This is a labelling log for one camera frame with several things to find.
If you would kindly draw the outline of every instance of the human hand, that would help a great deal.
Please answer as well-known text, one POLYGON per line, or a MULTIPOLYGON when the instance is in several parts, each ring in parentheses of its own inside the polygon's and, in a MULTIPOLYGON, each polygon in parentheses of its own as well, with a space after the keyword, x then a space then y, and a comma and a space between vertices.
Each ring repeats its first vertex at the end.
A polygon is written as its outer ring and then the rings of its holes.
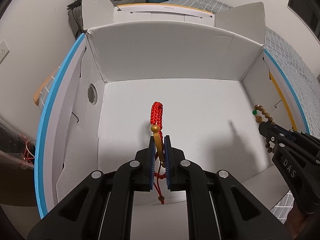
POLYGON ((292 239, 295 239, 306 227, 311 220, 311 216, 303 215, 296 202, 293 203, 293 208, 290 210, 287 216, 287 220, 284 226, 289 230, 292 239))

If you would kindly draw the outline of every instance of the circular hole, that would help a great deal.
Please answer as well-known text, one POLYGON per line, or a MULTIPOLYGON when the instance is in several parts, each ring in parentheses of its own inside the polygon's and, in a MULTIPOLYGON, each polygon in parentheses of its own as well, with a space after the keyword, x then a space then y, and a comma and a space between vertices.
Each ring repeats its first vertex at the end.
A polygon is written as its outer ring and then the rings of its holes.
POLYGON ((89 98, 89 102, 93 105, 95 105, 98 101, 98 93, 97 93, 97 90, 93 84, 89 85, 88 98, 89 98))

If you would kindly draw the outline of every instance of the wall socket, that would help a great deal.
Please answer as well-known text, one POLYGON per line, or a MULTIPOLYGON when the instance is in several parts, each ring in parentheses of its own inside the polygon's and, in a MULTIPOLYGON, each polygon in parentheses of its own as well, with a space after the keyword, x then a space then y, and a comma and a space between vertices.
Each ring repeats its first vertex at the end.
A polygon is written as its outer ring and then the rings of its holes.
POLYGON ((5 44, 5 41, 3 40, 0 43, 0 63, 5 58, 5 56, 7 56, 8 53, 9 53, 8 46, 7 44, 5 44))

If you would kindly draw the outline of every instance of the white box floor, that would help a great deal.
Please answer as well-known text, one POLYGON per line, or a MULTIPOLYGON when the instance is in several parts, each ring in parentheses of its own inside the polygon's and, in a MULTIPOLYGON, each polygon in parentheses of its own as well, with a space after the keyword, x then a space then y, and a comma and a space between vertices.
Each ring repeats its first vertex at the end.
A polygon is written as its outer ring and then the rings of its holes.
MULTIPOLYGON (((243 182, 270 165, 241 82, 148 79, 106 84, 98 133, 99 170, 115 171, 148 147, 155 101, 163 104, 163 135, 170 135, 172 147, 204 170, 225 169, 243 182)), ((185 200, 184 192, 168 191, 165 180, 160 186, 166 203, 185 200)), ((135 192, 134 203, 159 204, 156 190, 135 192)))

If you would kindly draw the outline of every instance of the cardboard flap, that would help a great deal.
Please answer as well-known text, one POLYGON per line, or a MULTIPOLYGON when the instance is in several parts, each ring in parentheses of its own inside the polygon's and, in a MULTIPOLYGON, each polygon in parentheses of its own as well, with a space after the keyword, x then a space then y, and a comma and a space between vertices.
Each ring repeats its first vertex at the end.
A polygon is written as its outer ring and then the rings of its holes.
POLYGON ((265 14, 262 2, 245 4, 215 14, 215 26, 247 37, 259 44, 265 42, 265 14))
POLYGON ((262 50, 255 41, 225 30, 167 21, 110 25, 92 31, 88 39, 101 74, 109 82, 242 80, 262 50))
POLYGON ((113 23, 114 6, 110 0, 82 0, 84 30, 113 23))

